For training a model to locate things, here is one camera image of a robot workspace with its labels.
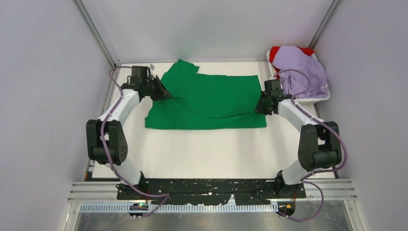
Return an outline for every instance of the purple cloth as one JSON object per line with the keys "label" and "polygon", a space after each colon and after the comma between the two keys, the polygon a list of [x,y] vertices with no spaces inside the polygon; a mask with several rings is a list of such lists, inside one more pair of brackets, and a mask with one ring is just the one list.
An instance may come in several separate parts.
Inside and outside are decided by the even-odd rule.
{"label": "purple cloth", "polygon": [[[297,98],[324,98],[328,96],[329,84],[323,66],[313,57],[304,54],[295,46],[282,46],[272,62],[280,70],[295,69],[302,71],[312,80],[309,91]],[[300,73],[288,71],[279,74],[282,90],[294,95],[307,89],[307,79]]]}

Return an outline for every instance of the gray wall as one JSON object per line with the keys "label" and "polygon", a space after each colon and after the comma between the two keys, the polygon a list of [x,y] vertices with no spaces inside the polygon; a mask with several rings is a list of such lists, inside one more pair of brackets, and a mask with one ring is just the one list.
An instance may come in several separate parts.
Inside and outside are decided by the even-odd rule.
{"label": "gray wall", "polygon": [[70,0],[0,3],[0,230],[54,231],[109,64]]}
{"label": "gray wall", "polygon": [[83,0],[123,63],[264,61],[307,46],[331,0]]}
{"label": "gray wall", "polygon": [[340,125],[369,226],[407,230],[408,1],[344,1],[316,48],[331,87],[319,103]]}

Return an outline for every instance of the black mounting plate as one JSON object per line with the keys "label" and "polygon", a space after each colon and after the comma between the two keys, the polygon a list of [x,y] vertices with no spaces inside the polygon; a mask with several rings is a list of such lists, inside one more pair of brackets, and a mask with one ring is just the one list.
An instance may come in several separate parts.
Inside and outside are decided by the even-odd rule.
{"label": "black mounting plate", "polygon": [[[146,198],[132,189],[117,193],[118,200],[151,199],[152,204],[159,204],[162,198]],[[293,194],[280,196],[274,179],[145,179],[141,186],[149,194],[169,193],[167,205],[219,205],[226,204],[234,195],[236,205],[265,205],[268,199],[292,199]],[[306,198],[303,184],[295,188],[297,198]]]}

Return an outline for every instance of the white tabletop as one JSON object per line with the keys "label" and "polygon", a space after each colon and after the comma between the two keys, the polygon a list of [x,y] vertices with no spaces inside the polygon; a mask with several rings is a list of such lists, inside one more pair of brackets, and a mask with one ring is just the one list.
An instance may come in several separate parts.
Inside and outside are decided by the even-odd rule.
{"label": "white tabletop", "polygon": [[[154,63],[161,77],[173,63]],[[194,63],[198,73],[210,75],[258,75],[263,83],[270,76],[267,62]],[[118,83],[126,82],[131,70],[120,69]],[[114,92],[113,100],[119,91]],[[274,178],[297,159],[299,132],[279,115],[267,116],[266,128],[217,130],[157,130],[144,127],[152,100],[144,98],[131,112],[123,130],[128,158],[147,178]],[[316,115],[313,105],[304,107]],[[95,164],[94,178],[116,178],[106,166]],[[316,178],[334,178],[322,173]]]}

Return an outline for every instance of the green t-shirt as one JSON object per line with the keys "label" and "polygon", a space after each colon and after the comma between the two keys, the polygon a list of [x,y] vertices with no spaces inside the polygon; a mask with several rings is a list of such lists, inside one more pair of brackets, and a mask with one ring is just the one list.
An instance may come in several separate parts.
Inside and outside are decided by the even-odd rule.
{"label": "green t-shirt", "polygon": [[264,128],[265,116],[255,113],[261,87],[258,76],[197,74],[198,66],[179,60],[161,81],[173,98],[153,102],[147,128]]}

